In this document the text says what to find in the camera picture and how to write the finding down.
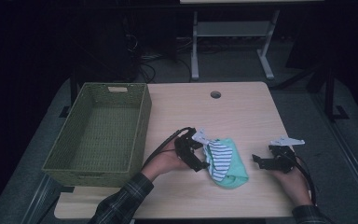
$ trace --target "striped cloth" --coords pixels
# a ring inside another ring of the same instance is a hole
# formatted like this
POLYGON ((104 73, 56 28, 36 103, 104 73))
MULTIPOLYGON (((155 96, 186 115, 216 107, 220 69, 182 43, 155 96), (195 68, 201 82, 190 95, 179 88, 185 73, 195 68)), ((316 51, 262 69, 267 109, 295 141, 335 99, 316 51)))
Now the striped cloth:
POLYGON ((209 174, 215 181, 222 181, 228 172, 232 158, 232 148, 221 144, 219 141, 211 141, 204 145, 203 151, 206 162, 210 163, 209 174))

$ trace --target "table leg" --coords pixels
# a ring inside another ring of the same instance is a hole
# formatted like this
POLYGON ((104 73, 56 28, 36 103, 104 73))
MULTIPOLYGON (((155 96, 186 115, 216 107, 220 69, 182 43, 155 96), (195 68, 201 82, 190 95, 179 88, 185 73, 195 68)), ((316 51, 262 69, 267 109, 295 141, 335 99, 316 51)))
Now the table leg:
POLYGON ((193 21, 193 50, 191 52, 191 78, 198 80, 199 75, 199 59, 197 58, 197 11, 194 12, 193 21))
POLYGON ((264 73, 266 74, 267 79, 273 79, 274 75, 271 68, 269 67, 269 61, 267 60, 267 50, 269 49, 269 43, 271 42, 272 35, 274 34, 276 22, 278 20, 280 10, 276 10, 272 16, 271 22, 268 26, 268 31, 266 35, 266 42, 262 49, 257 50, 258 58, 260 59, 261 65, 263 66, 264 73))

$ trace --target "teal cloth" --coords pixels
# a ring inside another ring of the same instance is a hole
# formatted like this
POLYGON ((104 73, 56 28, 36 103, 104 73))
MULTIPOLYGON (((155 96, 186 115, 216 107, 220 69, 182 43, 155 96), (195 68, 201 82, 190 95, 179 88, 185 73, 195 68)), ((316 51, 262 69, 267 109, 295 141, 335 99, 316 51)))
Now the teal cloth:
POLYGON ((216 183, 218 186, 220 186, 222 188, 235 189, 235 188, 243 185, 244 183, 246 183, 249 179, 249 176, 246 173, 245 166, 242 163, 240 154, 238 153, 237 148, 235 147, 235 144, 232 141, 232 139, 230 139, 230 138, 216 139, 216 141, 219 141, 224 146, 231 147, 232 148, 232 157, 231 157, 231 162, 230 162, 228 171, 226 173, 226 176, 221 181, 217 181, 214 179, 213 179, 213 181, 214 181, 214 183, 216 183))

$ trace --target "person's left hand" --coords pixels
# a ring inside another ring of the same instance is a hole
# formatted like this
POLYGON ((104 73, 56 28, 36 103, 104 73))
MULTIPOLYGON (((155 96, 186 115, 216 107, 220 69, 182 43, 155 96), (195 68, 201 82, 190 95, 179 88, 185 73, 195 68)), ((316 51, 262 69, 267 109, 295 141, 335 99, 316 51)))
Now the person's left hand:
POLYGON ((181 159, 179 159, 175 152, 174 138, 165 146, 161 152, 151 160, 142 173, 151 181, 155 180, 157 176, 168 173, 172 170, 189 168, 181 159))

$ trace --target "round hole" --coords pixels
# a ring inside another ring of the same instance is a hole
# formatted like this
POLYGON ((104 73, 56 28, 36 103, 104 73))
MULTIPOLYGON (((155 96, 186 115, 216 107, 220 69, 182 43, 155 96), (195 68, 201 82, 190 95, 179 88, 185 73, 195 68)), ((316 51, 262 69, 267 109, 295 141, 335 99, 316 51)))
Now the round hole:
POLYGON ((220 93, 220 91, 211 91, 211 96, 214 99, 219 99, 222 96, 222 93, 220 93))

